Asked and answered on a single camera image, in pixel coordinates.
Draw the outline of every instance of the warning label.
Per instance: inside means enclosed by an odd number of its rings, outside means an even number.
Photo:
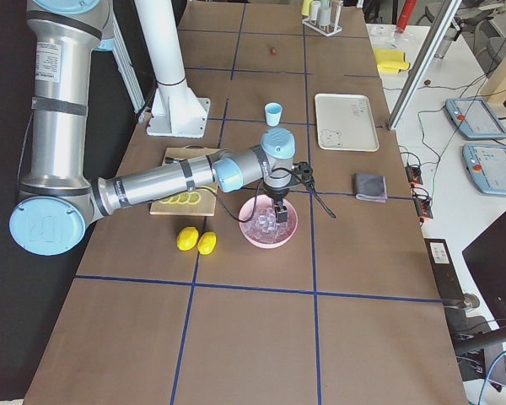
[[[47,42],[38,42],[35,51],[35,79],[46,82],[60,81],[62,46]]]

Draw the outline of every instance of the white desk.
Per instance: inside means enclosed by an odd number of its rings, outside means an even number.
[[[400,51],[406,52],[406,59],[411,64],[414,63],[420,46],[428,33],[428,27],[409,26],[402,37],[391,41],[387,40],[390,38],[389,33],[393,32],[391,25],[369,25],[368,30],[373,46],[390,47],[393,44]],[[482,74],[482,69],[461,36],[456,43],[452,44],[443,60],[432,61],[423,80],[431,80],[430,86],[458,88],[469,84]],[[407,72],[392,75],[381,74],[380,77],[391,111],[406,81]],[[471,86],[463,96],[476,95],[484,80],[482,79]],[[422,143],[422,132],[417,113],[439,110],[447,98],[460,97],[463,90],[419,89],[414,94],[396,128],[399,144],[419,156],[422,163],[436,162],[437,156]],[[503,105],[493,105],[493,110],[498,117],[506,116]],[[487,320],[493,319],[493,315],[485,306],[484,300],[469,274],[462,251],[506,210],[506,197],[485,196],[471,183],[461,156],[461,148],[468,141],[458,132],[452,137],[455,126],[444,111],[422,113],[421,118],[426,144],[438,154],[446,149],[435,176],[434,190],[435,165],[422,167],[424,188],[429,193],[433,193],[434,216],[434,220],[427,221],[423,225],[423,236],[446,239],[461,288],[464,292],[475,294],[480,299],[482,303],[480,308],[469,312],[468,316],[481,315]],[[493,143],[493,141],[480,141],[480,143]],[[407,156],[403,155],[402,157],[406,161]],[[411,164],[417,163],[412,156],[408,159]],[[496,328],[494,323],[490,325],[492,328]],[[477,401],[481,387],[482,380],[469,381],[465,384],[469,400]],[[506,388],[501,393],[497,393],[491,387],[486,388],[482,404],[486,403],[506,405]]]

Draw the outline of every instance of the towel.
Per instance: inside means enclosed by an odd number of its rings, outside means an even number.
[[[358,200],[385,203],[388,199],[386,193],[386,179],[382,175],[356,173],[354,175],[353,185]]]
[[[373,53],[380,73],[399,73],[401,70],[408,70],[411,66],[409,62],[405,62],[405,52],[374,48]]]

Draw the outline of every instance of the yellow sponge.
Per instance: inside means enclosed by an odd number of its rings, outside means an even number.
[[[405,62],[405,52],[374,48],[373,53],[377,68],[381,73],[399,73],[401,70],[408,70],[411,66],[409,62]]]

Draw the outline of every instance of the gray cloth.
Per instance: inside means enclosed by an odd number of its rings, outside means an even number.
[[[356,173],[353,185],[358,200],[385,203],[388,198],[386,194],[386,179],[382,175]]]

